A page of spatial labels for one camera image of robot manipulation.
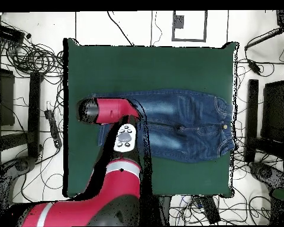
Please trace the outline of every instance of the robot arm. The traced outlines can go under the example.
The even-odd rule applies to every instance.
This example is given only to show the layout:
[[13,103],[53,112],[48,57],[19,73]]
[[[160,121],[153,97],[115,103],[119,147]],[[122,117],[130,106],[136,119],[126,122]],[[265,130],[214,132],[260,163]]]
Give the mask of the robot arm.
[[82,122],[114,123],[85,192],[68,201],[13,205],[0,224],[6,220],[23,227],[138,226],[138,112],[125,99],[85,99],[77,110]]

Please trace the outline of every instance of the black stand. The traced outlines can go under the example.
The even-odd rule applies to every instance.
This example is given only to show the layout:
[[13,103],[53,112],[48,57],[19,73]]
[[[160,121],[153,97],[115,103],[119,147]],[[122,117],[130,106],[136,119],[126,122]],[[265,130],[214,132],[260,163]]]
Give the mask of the black stand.
[[0,137],[0,151],[27,144],[28,156],[37,159],[40,129],[40,84],[43,80],[39,72],[30,75],[30,99],[28,108],[28,132],[9,134]]
[[[259,81],[250,79],[247,90],[247,113],[246,113],[246,147],[244,148],[244,161],[247,163],[254,162],[256,150],[264,151],[268,154],[275,155],[284,159],[284,141],[278,142],[268,137],[257,138],[257,113],[258,113],[258,94]],[[263,114],[265,125],[266,114]]]

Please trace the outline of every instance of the blue jeans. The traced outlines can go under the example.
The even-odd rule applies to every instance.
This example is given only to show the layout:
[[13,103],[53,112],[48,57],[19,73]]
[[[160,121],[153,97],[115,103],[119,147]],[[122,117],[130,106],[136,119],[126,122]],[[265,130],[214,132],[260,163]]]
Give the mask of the blue jeans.
[[[218,158],[235,147],[231,135],[233,106],[214,95],[160,89],[91,96],[126,98],[137,105],[141,114],[142,106],[147,118],[152,157],[196,163]],[[98,145],[104,144],[109,126],[100,126]],[[143,135],[139,132],[138,146],[143,147]]]

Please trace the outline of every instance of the robot control button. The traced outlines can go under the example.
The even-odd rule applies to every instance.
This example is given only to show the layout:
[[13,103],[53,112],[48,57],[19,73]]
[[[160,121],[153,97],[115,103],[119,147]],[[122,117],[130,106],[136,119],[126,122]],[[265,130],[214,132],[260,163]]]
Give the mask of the robot control button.
[[131,141],[131,135],[127,132],[123,132],[119,135],[119,142],[130,142]]

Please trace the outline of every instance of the green mat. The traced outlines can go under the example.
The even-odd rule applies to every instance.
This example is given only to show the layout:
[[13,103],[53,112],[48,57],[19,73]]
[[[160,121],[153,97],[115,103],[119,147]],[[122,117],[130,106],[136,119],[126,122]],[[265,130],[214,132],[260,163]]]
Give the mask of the green mat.
[[[237,43],[225,48],[80,46],[68,39],[68,184],[64,195],[82,193],[100,147],[98,125],[76,120],[76,103],[93,92],[191,89],[233,99],[234,54]],[[195,164],[152,158],[153,192],[231,194],[230,153]]]

